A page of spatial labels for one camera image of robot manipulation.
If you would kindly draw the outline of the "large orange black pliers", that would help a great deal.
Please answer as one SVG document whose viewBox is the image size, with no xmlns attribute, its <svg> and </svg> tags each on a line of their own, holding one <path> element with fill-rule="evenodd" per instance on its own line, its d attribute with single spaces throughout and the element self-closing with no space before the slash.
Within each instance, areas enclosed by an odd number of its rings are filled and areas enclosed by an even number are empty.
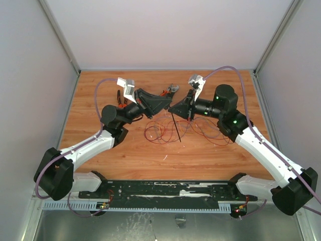
<svg viewBox="0 0 321 241">
<path fill-rule="evenodd" d="M 128 105 L 128 99 L 124 98 L 124 100 L 121 100 L 120 90 L 117 91 L 117 103 L 119 108 L 124 108 Z"/>
</svg>

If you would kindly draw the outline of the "small orange needle-nose pliers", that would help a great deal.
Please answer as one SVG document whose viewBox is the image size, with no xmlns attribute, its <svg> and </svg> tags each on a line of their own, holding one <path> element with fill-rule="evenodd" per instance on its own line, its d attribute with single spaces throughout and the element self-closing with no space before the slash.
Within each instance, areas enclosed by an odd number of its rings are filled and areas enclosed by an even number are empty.
<svg viewBox="0 0 321 241">
<path fill-rule="evenodd" d="M 164 91 L 160 94 L 160 96 L 170 96 L 171 93 L 172 93 L 172 87 L 169 86 L 166 90 L 164 90 Z"/>
</svg>

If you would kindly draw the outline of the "black adjustable wrench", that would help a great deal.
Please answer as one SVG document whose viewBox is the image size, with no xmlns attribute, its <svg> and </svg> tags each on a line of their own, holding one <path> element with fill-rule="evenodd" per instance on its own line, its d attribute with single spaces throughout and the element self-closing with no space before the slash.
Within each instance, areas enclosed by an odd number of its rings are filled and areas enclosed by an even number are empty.
<svg viewBox="0 0 321 241">
<path fill-rule="evenodd" d="M 174 94 L 179 90 L 179 86 L 173 86 L 172 84 L 167 88 L 166 96 L 173 98 Z"/>
</svg>

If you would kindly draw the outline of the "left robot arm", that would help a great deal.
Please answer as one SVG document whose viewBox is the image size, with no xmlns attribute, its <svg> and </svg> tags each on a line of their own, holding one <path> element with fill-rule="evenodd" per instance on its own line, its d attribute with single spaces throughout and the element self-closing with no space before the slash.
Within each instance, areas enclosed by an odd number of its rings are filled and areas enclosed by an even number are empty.
<svg viewBox="0 0 321 241">
<path fill-rule="evenodd" d="M 98 172 L 78 173 L 77 169 L 96 155 L 119 145 L 128 130 L 124 127 L 140 116 L 152 118 L 161 110 L 167 109 L 173 100 L 172 94 L 150 94 L 143 89 L 133 93 L 133 102 L 124 107 L 106 105 L 101 112 L 101 129 L 93 136 L 61 150 L 48 149 L 34 175 L 35 192 L 43 190 L 47 198 L 57 201 L 72 192 L 91 192 L 102 198 L 107 194 L 108 186 L 102 182 Z"/>
</svg>

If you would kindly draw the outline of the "black zip tie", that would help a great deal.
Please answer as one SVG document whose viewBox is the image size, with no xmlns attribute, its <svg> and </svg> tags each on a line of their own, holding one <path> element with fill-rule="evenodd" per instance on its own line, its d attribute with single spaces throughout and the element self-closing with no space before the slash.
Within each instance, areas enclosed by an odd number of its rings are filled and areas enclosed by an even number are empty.
<svg viewBox="0 0 321 241">
<path fill-rule="evenodd" d="M 172 119 L 173 119 L 173 122 L 174 122 L 174 126 L 175 126 L 175 129 L 176 129 L 176 132 L 177 132 L 179 141 L 180 141 L 180 143 L 181 143 L 182 141 L 181 141 L 180 133 L 179 133 L 179 130 L 178 130 L 178 127 L 177 127 L 177 123 L 176 123 L 176 120 L 175 120 L 175 118 L 174 118 L 173 113 L 171 113 L 171 116 L 172 116 Z"/>
</svg>

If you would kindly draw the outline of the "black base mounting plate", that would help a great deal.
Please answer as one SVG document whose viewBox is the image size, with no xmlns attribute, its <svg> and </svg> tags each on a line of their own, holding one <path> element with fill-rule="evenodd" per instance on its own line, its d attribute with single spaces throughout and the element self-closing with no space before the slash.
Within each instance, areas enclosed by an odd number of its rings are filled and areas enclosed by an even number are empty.
<svg viewBox="0 0 321 241">
<path fill-rule="evenodd" d="M 113 208 L 214 209 L 219 202 L 243 204 L 257 201 L 243 195 L 227 181 L 103 180 L 94 192 L 82 191 L 82 199 L 112 198 Z"/>
</svg>

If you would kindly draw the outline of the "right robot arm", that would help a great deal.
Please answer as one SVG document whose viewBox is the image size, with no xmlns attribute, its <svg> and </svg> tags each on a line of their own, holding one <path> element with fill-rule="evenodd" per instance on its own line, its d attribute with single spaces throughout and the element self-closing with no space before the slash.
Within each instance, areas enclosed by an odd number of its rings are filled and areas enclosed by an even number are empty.
<svg viewBox="0 0 321 241">
<path fill-rule="evenodd" d="M 228 195 L 239 200 L 244 195 L 271 200 L 287 215 L 294 215 L 306 205 L 316 190 L 318 174 L 304 169 L 282 154 L 260 133 L 246 115 L 237 110 L 238 95 L 232 86 L 216 87 L 212 101 L 196 97 L 195 90 L 169 108 L 169 112 L 191 121 L 195 115 L 218 120 L 219 131 L 247 150 L 273 177 L 265 180 L 239 173 L 229 180 Z"/>
</svg>

